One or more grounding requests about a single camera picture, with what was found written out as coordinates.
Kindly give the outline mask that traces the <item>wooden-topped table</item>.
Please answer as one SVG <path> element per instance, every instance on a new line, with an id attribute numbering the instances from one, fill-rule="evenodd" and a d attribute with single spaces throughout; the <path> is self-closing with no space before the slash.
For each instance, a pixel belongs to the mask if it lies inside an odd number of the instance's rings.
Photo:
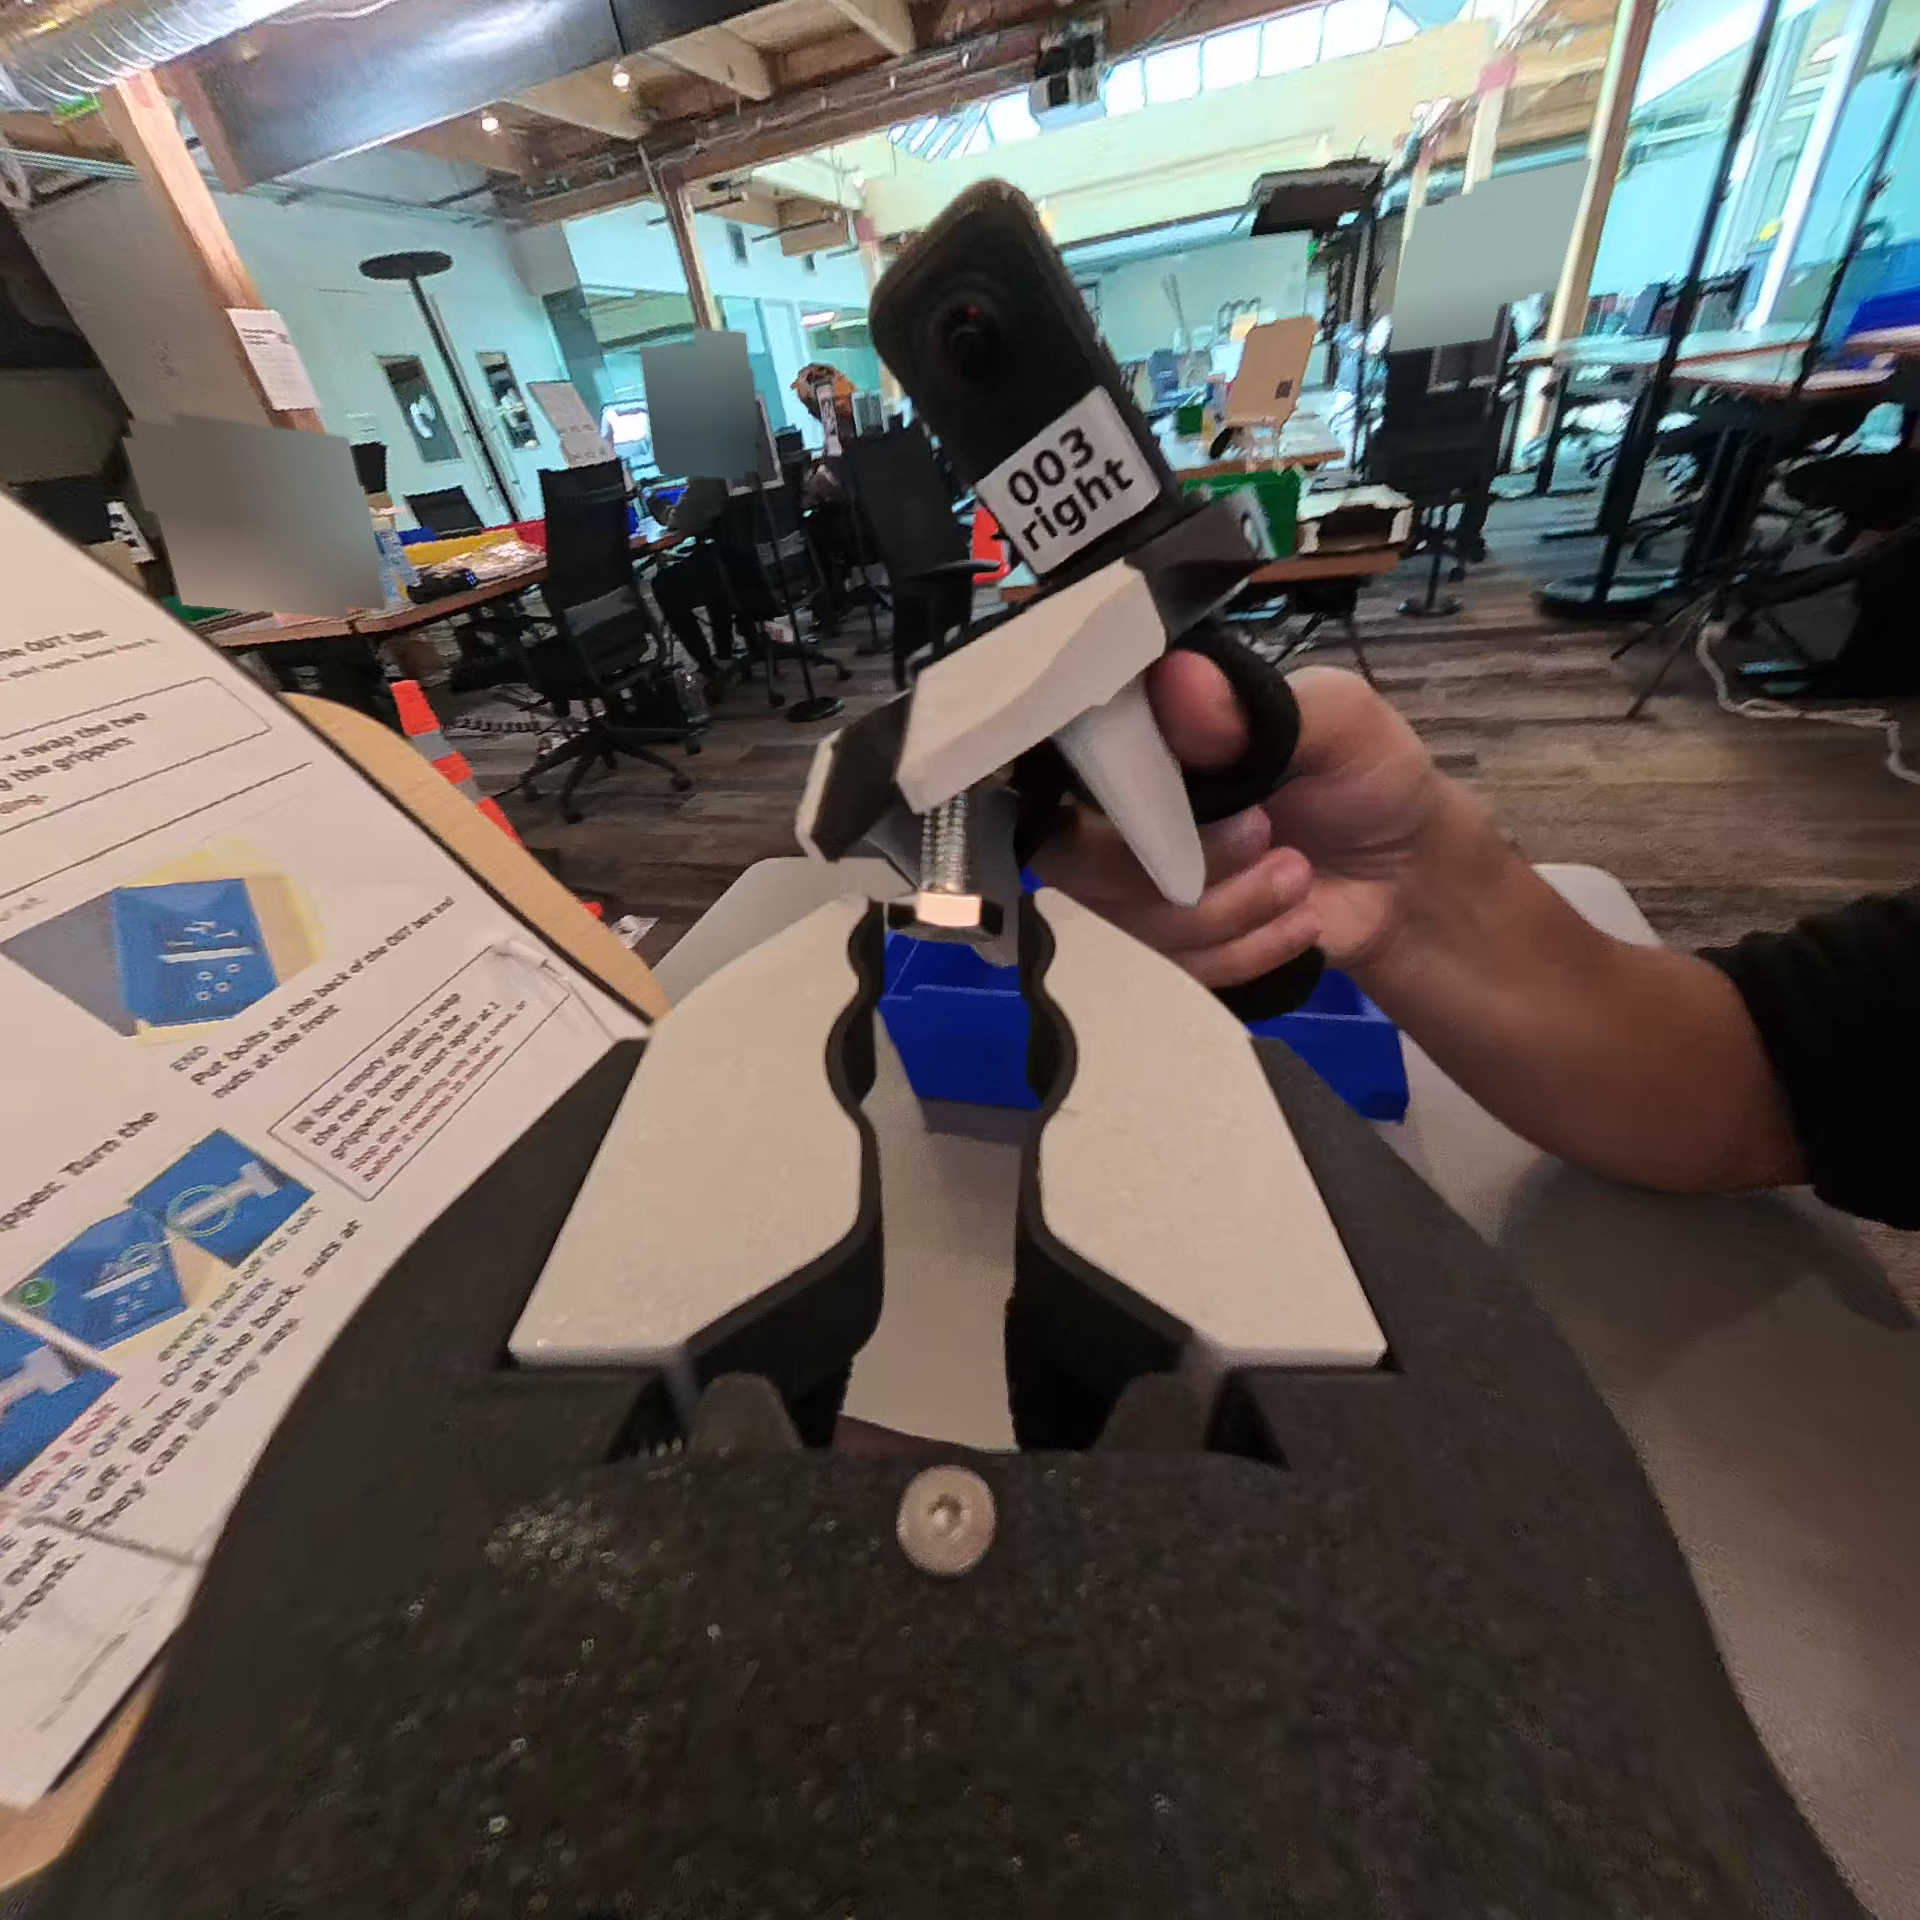
<path id="1" fill-rule="evenodd" d="M 348 615 L 220 615 L 196 633 L 232 656 L 281 644 L 385 641 L 416 633 L 458 615 L 513 601 L 547 576 L 547 551 L 517 537 L 431 543 L 410 551 L 419 582 L 402 588 L 392 608 L 355 608 Z"/>

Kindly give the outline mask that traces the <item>green plastic bin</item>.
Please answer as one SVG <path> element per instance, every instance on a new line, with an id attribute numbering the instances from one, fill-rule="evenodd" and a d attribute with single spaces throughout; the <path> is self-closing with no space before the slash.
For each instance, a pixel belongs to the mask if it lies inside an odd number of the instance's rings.
<path id="1" fill-rule="evenodd" d="M 1220 498 L 1263 561 L 1290 561 L 1298 551 L 1303 470 L 1258 467 L 1245 471 L 1184 471 L 1187 496 Z"/>

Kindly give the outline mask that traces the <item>person's right hand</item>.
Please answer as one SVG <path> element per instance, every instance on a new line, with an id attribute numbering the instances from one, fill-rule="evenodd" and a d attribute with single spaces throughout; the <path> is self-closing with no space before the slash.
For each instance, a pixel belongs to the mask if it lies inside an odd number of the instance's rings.
<path id="1" fill-rule="evenodd" d="M 1201 985 L 1245 987 L 1319 948 L 1361 971 L 1392 935 L 1408 876 L 1473 799 L 1401 713 L 1330 666 L 1287 674 L 1301 737 L 1280 791 L 1201 827 L 1204 889 L 1163 899 L 1121 831 L 1069 808 L 1039 850 L 1039 879 L 1163 953 Z"/>

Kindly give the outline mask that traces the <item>black floor lamp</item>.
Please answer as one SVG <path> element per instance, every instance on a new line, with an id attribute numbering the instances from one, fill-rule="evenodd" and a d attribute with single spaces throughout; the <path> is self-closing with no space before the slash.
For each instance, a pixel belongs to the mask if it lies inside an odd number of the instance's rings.
<path id="1" fill-rule="evenodd" d="M 517 522 L 521 518 L 517 494 L 491 449 L 489 432 L 485 430 L 483 418 L 476 412 L 473 398 L 464 383 L 464 372 L 458 363 L 458 353 L 442 321 L 442 313 L 433 296 L 426 291 L 427 281 L 444 276 L 445 273 L 451 273 L 451 267 L 453 260 L 444 252 L 404 249 L 383 257 L 369 257 L 360 264 L 357 270 L 364 279 L 376 284 L 402 284 L 411 296 L 416 313 L 426 324 L 433 346 L 436 348 L 444 370 L 449 372 L 449 385 L 456 393 L 456 400 L 459 403 L 463 417 L 469 426 L 473 450 L 479 452 L 479 460 L 488 471 L 488 480 L 496 494 L 496 500 L 501 503 L 505 519 Z"/>

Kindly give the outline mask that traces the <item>black wall poster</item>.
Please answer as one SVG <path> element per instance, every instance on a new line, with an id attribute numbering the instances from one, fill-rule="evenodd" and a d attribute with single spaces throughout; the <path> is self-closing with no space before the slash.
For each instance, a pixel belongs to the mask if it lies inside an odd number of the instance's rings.
<path id="1" fill-rule="evenodd" d="M 413 455 L 423 464 L 458 464 L 464 455 L 426 363 L 416 354 L 379 354 L 378 363 L 388 383 Z"/>

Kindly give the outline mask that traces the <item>wooden board stand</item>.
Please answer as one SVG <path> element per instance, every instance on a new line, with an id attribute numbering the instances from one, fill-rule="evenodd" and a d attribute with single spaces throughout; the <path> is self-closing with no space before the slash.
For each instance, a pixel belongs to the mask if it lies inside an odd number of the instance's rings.
<path id="1" fill-rule="evenodd" d="M 1251 328 L 1220 412 L 1223 427 L 1280 430 L 1298 410 L 1317 322 L 1307 315 Z"/>

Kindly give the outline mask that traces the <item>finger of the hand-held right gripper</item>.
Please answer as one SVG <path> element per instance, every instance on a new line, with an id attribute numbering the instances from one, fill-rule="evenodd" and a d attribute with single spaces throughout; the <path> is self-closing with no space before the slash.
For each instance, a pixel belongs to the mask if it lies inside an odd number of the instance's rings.
<path id="1" fill-rule="evenodd" d="M 900 800 L 931 812 L 1053 745 L 1160 895 L 1196 905 L 1202 836 L 1146 690 L 1165 651 L 1162 611 L 1136 567 L 1104 567 L 1034 599 L 921 672 L 896 762 Z"/>
<path id="2" fill-rule="evenodd" d="M 817 745 L 796 814 L 810 858 L 880 858 L 891 868 L 921 868 L 921 822 L 939 804 L 939 790 L 907 750 L 917 704 L 917 690 L 899 692 Z"/>

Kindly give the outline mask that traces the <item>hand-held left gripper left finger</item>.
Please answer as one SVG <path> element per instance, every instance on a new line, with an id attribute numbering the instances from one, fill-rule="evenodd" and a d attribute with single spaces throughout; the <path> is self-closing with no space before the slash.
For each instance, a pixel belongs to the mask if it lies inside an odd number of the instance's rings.
<path id="1" fill-rule="evenodd" d="M 749 1376 L 832 1447 L 883 1308 L 880 985 L 880 905 L 835 897 L 653 1027 L 509 1335 L 519 1369 L 652 1376 L 684 1428 Z"/>

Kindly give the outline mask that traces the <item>orange traffic cone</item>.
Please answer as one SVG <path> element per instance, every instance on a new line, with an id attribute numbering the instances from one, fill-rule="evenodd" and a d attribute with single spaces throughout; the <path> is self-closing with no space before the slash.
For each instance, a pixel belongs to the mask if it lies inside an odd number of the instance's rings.
<path id="1" fill-rule="evenodd" d="M 529 852 L 529 847 L 524 847 L 504 808 L 483 791 L 469 760 L 449 742 L 423 686 L 413 680 L 400 680 L 392 686 L 392 699 L 399 713 L 399 730 L 407 737 L 413 752 L 419 752 L 423 762 L 433 764 L 440 778 L 459 791 L 464 800 L 471 802 L 471 808 L 505 836 L 505 842 L 509 842 L 519 852 Z"/>

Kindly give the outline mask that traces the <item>ceiling projector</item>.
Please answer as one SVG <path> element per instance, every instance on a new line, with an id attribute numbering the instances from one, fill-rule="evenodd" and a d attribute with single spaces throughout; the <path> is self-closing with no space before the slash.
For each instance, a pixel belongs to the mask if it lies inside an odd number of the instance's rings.
<path id="1" fill-rule="evenodd" d="M 1048 124 L 1104 114 L 1106 31 L 1098 18 L 1069 22 L 1041 38 L 1027 87 L 1029 112 Z"/>

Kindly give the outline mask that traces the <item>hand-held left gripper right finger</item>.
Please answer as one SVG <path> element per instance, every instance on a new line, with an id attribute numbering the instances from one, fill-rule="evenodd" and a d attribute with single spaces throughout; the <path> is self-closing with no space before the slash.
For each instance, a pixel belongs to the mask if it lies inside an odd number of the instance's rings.
<path id="1" fill-rule="evenodd" d="M 1380 1375 L 1387 1338 L 1245 1025 L 1059 889 L 1020 911 L 1027 1076 L 1004 1364 L 1027 1452 L 1090 1450 L 1168 1379 Z"/>

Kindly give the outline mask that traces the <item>black office chair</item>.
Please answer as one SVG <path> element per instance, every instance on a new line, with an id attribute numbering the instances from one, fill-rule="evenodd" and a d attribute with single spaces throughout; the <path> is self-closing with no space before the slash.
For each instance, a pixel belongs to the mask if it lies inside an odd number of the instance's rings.
<path id="1" fill-rule="evenodd" d="M 560 727 L 521 778 L 537 799 L 563 772 L 557 809 L 583 822 L 580 786 L 621 762 L 656 768 L 679 793 L 701 752 L 706 711 L 690 702 L 675 644 L 648 608 L 633 555 L 631 500 L 618 463 L 543 471 L 544 633 L 519 656 L 529 688 Z"/>
<path id="2" fill-rule="evenodd" d="M 844 470 L 888 575 L 893 682 L 907 688 L 917 660 L 943 659 L 971 636 L 977 588 L 989 564 L 971 559 L 939 450 L 920 426 L 847 443 Z"/>

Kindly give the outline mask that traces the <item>silver ventilation duct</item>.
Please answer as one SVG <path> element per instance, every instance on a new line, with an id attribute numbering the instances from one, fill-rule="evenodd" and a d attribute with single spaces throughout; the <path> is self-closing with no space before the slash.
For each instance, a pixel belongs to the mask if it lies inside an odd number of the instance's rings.
<path id="1" fill-rule="evenodd" d="M 195 54 L 204 43 L 200 27 L 193 4 L 4 2 L 2 110 L 83 103 Z"/>

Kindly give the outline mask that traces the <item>blue plastic bin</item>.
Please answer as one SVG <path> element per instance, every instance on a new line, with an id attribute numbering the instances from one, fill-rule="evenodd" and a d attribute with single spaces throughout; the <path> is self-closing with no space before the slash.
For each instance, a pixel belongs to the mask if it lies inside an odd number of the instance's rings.
<path id="1" fill-rule="evenodd" d="M 1357 1116 L 1407 1119 L 1401 1033 L 1344 975 L 1319 969 L 1303 1008 L 1255 1019 L 1056 889 L 1025 897 L 1013 929 L 1011 967 L 915 922 L 888 930 L 879 1011 L 920 1097 L 1068 1120 L 1171 1095 L 1192 1119 L 1204 1094 L 1258 1094 L 1248 1050 L 1280 1040 Z"/>

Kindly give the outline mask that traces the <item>wooden-edged table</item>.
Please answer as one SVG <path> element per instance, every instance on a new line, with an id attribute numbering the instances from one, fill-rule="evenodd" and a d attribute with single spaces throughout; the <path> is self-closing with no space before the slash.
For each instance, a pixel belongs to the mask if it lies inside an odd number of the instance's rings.
<path id="1" fill-rule="evenodd" d="M 1309 441 L 1305 450 L 1269 452 L 1269 455 L 1231 455 L 1219 463 L 1175 464 L 1172 476 L 1177 484 L 1202 487 L 1216 476 L 1241 480 L 1248 473 L 1321 473 L 1338 470 L 1347 471 L 1347 458 L 1333 441 Z M 1367 582 L 1387 575 L 1401 562 L 1411 540 L 1411 508 L 1373 508 L 1373 519 L 1363 524 L 1357 535 L 1314 530 L 1327 519 L 1349 526 L 1341 515 L 1353 518 L 1353 500 L 1364 489 L 1341 487 L 1338 491 L 1307 491 L 1305 508 L 1324 511 L 1317 519 L 1305 515 L 1303 530 L 1297 534 L 1297 551 L 1284 559 L 1263 561 L 1234 593 L 1248 591 L 1284 591 L 1303 584 L 1324 582 Z"/>

